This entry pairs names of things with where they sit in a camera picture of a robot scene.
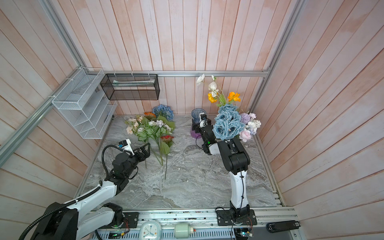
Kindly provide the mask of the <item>blue hydrangea flower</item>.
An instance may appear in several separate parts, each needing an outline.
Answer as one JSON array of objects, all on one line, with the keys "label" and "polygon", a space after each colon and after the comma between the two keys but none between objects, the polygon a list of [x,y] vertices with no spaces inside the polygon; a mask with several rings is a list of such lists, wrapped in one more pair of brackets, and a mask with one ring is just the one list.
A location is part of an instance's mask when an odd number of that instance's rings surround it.
[{"label": "blue hydrangea flower", "polygon": [[152,113],[157,117],[159,116],[164,117],[168,121],[173,121],[174,119],[174,112],[169,106],[158,105],[157,107],[153,108]]}]

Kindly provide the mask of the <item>blue purple glass vase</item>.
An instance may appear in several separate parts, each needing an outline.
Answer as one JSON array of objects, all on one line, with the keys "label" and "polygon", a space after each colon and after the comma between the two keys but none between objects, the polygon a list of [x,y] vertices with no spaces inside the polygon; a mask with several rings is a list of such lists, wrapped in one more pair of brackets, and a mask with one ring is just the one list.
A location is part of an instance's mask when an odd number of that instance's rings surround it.
[{"label": "blue purple glass vase", "polygon": [[197,139],[200,134],[195,132],[195,128],[200,126],[201,121],[201,114],[207,114],[207,112],[201,108],[197,108],[192,110],[191,116],[192,116],[192,127],[191,127],[191,137]]}]

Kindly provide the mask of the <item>white ranunculus flower stem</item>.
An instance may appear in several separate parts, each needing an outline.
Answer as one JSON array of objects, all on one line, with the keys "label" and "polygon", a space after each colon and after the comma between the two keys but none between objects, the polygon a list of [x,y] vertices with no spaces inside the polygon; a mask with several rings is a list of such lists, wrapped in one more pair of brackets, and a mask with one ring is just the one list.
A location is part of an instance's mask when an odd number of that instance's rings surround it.
[{"label": "white ranunculus flower stem", "polygon": [[[217,78],[213,75],[211,75],[211,78],[212,78],[212,81],[208,84],[208,89],[209,89],[208,98],[211,103],[215,103],[219,99],[220,90],[216,82]],[[204,82],[205,82],[205,74],[202,74],[197,78],[196,84],[200,85],[200,84],[203,84]]]}]

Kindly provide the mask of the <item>red rose flower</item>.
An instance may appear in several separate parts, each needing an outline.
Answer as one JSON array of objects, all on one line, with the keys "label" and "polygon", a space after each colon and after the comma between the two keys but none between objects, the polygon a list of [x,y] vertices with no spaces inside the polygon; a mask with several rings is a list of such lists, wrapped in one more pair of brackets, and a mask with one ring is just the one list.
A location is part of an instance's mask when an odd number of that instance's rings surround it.
[{"label": "red rose flower", "polygon": [[171,147],[173,145],[174,137],[171,135],[162,136],[160,138],[160,151],[162,157],[165,157],[165,179],[167,178],[167,169],[168,169],[168,155],[171,152]]}]

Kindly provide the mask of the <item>yellow poppy flower stem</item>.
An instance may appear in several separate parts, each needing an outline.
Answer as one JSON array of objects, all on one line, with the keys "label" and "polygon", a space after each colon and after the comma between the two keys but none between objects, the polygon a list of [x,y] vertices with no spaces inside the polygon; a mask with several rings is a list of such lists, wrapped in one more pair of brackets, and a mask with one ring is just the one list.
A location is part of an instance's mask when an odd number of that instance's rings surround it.
[{"label": "yellow poppy flower stem", "polygon": [[230,92],[228,96],[226,97],[222,93],[218,92],[209,92],[208,93],[208,99],[211,103],[216,103],[218,107],[222,107],[228,104],[232,104],[234,102],[240,102],[240,94],[235,93],[235,92]]}]

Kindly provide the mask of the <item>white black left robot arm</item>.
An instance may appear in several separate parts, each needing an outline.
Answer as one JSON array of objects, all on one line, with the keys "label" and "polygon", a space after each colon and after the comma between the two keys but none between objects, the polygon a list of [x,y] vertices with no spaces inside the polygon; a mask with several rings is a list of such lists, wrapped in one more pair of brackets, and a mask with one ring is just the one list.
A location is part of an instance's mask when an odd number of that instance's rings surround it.
[{"label": "white black left robot arm", "polygon": [[107,145],[120,151],[106,178],[87,193],[66,203],[53,203],[42,216],[33,221],[19,237],[25,239],[31,230],[33,240],[80,240],[105,226],[127,227],[122,207],[105,201],[118,195],[138,173],[138,164],[151,155],[151,145],[132,149],[129,140]]}]

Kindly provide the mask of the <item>light blue rose bunch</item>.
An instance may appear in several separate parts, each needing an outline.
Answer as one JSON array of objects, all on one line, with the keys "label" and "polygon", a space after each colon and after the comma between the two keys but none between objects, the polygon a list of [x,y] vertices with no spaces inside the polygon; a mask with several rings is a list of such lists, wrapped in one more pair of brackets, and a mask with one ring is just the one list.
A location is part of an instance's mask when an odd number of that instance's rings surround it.
[{"label": "light blue rose bunch", "polygon": [[246,125],[241,122],[241,115],[237,109],[238,107],[233,104],[219,108],[213,126],[213,133],[217,139],[223,141],[233,139],[245,129]]}]

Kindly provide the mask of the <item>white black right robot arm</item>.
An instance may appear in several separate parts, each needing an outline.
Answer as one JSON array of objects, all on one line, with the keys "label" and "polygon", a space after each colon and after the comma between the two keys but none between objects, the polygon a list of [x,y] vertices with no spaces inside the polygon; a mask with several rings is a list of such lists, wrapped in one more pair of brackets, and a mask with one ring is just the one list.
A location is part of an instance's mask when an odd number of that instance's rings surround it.
[{"label": "white black right robot arm", "polygon": [[243,224],[251,222],[251,208],[246,193],[246,176],[250,157],[237,139],[216,141],[213,126],[193,122],[192,131],[203,140],[201,148],[208,155],[220,155],[231,179],[231,200],[229,210],[217,210],[218,225]]}]

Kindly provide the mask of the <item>pastel mixed flower bouquet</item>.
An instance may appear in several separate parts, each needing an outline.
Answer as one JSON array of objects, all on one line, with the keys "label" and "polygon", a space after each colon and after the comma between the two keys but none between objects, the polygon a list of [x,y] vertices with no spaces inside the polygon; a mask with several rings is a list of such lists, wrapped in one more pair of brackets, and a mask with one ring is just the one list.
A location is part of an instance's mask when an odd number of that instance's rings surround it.
[{"label": "pastel mixed flower bouquet", "polygon": [[255,113],[241,113],[241,123],[245,124],[245,128],[240,132],[239,138],[246,143],[257,133],[262,123],[257,119]]}]

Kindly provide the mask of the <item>white small-flower green bunch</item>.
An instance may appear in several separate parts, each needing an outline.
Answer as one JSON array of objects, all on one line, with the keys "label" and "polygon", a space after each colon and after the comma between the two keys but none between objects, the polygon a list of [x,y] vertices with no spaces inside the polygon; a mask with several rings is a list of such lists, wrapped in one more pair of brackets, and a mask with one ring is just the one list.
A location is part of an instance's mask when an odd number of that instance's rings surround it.
[{"label": "white small-flower green bunch", "polygon": [[127,133],[137,136],[138,140],[144,143],[149,143],[152,140],[158,151],[155,152],[155,158],[161,166],[165,165],[165,157],[162,157],[160,151],[160,138],[162,136],[171,135],[175,129],[175,123],[168,121],[164,117],[156,117],[148,120],[145,116],[136,116],[125,120],[127,125]]}]

